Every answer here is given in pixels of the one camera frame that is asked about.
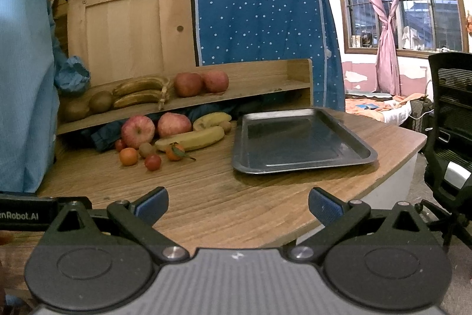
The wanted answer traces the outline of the person left hand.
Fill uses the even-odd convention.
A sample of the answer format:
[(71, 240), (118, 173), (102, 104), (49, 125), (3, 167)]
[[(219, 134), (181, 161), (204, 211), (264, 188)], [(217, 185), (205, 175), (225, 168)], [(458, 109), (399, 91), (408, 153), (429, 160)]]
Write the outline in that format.
[(7, 245), (14, 239), (14, 234), (9, 231), (0, 231), (0, 245)]

